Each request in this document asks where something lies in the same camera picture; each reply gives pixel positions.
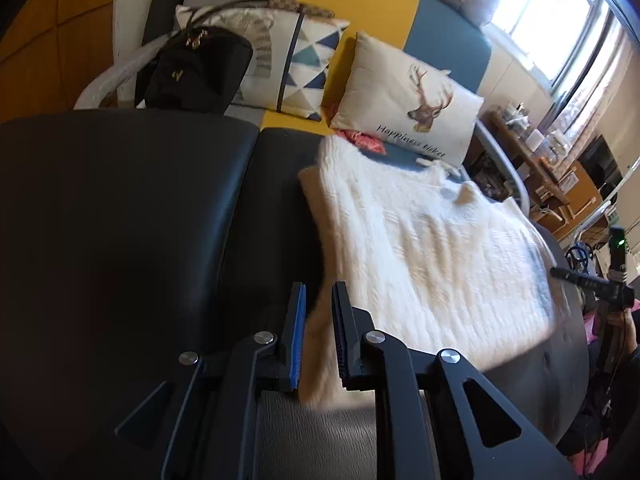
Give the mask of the deer print cushion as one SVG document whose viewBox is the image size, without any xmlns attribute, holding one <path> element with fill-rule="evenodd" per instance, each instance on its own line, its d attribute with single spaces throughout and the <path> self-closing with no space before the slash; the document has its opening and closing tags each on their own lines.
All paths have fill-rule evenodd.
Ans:
<svg viewBox="0 0 640 480">
<path fill-rule="evenodd" d="M 452 80 L 448 70 L 358 32 L 354 62 L 331 127 L 367 133 L 459 167 L 483 103 Z"/>
</svg>

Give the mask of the black handbag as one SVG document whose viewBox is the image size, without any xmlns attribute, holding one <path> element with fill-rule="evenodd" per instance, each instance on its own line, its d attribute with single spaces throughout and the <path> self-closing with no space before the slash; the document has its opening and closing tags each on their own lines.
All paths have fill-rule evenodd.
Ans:
<svg viewBox="0 0 640 480">
<path fill-rule="evenodd" d="M 190 8 L 186 22 L 150 62 L 142 104 L 153 110 L 225 112 L 245 76 L 271 77 L 270 30 L 277 14 L 303 10 L 292 0 Z"/>
</svg>

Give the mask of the grey yellow blue sofa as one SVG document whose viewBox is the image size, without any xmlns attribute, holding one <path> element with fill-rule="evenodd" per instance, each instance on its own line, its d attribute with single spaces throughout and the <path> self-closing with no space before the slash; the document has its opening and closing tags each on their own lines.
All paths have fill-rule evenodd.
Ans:
<svg viewBox="0 0 640 480">
<path fill-rule="evenodd" d="M 204 0 L 81 92 L 98 107 L 128 80 L 156 110 L 234 116 L 263 129 L 364 133 L 382 159 L 461 167 L 488 151 L 528 211 L 526 187 L 480 122 L 488 38 L 440 0 Z"/>
</svg>

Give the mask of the red patterned cloth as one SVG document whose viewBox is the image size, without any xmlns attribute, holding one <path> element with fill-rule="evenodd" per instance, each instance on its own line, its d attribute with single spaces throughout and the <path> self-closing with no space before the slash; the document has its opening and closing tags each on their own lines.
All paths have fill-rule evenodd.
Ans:
<svg viewBox="0 0 640 480">
<path fill-rule="evenodd" d="M 361 151 L 379 155 L 386 154 L 384 143 L 375 136 L 356 130 L 335 130 L 335 133 L 349 143 L 354 144 Z"/>
</svg>

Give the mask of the white glove on sofa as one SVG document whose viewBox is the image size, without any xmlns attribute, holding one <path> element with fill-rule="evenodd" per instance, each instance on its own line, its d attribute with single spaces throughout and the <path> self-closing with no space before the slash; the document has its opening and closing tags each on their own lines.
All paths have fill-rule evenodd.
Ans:
<svg viewBox="0 0 640 480">
<path fill-rule="evenodd" d="M 458 168 L 451 166 L 448 164 L 448 162 L 443 162 L 440 159 L 427 159 L 427 158 L 418 157 L 416 159 L 416 163 L 425 168 L 438 167 L 441 170 L 444 170 L 448 177 L 452 177 L 456 179 L 460 179 L 462 177 L 462 172 Z"/>
</svg>

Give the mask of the black monitor screen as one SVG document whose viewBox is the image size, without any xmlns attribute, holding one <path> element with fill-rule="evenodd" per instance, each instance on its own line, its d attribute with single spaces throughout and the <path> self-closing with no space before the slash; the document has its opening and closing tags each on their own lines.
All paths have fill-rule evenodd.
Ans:
<svg viewBox="0 0 640 480">
<path fill-rule="evenodd" d="M 620 168 L 602 136 L 594 138 L 578 160 L 602 198 L 607 198 L 623 180 Z"/>
</svg>

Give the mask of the wooden side table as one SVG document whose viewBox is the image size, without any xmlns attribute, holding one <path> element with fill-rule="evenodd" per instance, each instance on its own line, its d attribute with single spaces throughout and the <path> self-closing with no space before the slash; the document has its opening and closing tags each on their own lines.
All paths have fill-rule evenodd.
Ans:
<svg viewBox="0 0 640 480">
<path fill-rule="evenodd" d="M 488 113 L 488 124 L 490 131 L 495 135 L 515 169 L 524 166 L 527 170 L 527 174 L 518 176 L 525 184 L 533 203 L 539 208 L 566 206 L 568 199 L 558 182 L 550 176 L 550 172 L 544 168 L 540 158 L 506 125 L 498 110 Z"/>
</svg>

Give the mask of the cream knitted sweater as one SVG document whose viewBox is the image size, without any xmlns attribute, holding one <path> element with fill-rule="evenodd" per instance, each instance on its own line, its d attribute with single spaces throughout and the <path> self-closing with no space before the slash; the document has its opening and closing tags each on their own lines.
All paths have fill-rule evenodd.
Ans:
<svg viewBox="0 0 640 480">
<path fill-rule="evenodd" d="M 382 164 L 328 136 L 299 173 L 318 228 L 324 280 L 307 318 L 299 399 L 336 410 L 372 403 L 338 377 L 331 289 L 407 347 L 458 350 L 490 370 L 546 340 L 570 313 L 555 260 L 514 200 L 493 202 L 438 167 Z"/>
</svg>

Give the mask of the geometric triangle pattern cushion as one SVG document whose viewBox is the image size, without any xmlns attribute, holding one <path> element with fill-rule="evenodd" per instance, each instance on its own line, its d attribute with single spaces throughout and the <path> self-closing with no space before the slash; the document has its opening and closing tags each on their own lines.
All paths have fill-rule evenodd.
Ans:
<svg viewBox="0 0 640 480">
<path fill-rule="evenodd" d="M 236 106 L 261 108 L 318 122 L 330 64 L 349 21 L 265 6 L 177 6 L 185 29 L 195 22 L 230 30 L 252 45 L 253 57 L 236 90 Z"/>
</svg>

